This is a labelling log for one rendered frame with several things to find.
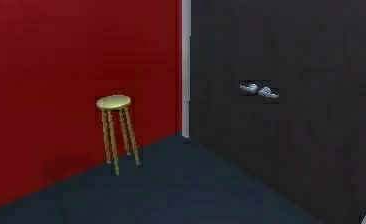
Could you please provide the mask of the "yellow wooden round stool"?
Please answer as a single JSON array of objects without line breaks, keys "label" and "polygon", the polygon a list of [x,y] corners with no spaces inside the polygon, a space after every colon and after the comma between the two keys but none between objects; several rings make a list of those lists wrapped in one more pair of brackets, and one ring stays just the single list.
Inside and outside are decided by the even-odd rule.
[{"label": "yellow wooden round stool", "polygon": [[136,165],[141,165],[135,133],[129,113],[130,105],[131,98],[126,95],[106,96],[96,102],[96,106],[101,111],[106,162],[108,164],[114,163],[114,170],[116,175],[119,175],[119,161],[113,122],[114,111],[117,111],[119,114],[119,123],[126,154],[128,156],[133,155]]}]

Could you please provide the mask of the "black double room door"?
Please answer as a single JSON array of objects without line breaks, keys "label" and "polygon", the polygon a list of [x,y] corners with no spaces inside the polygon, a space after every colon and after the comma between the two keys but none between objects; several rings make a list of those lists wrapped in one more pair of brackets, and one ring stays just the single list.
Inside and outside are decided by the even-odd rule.
[{"label": "black double room door", "polygon": [[322,224],[366,224],[366,0],[191,0],[190,134]]}]

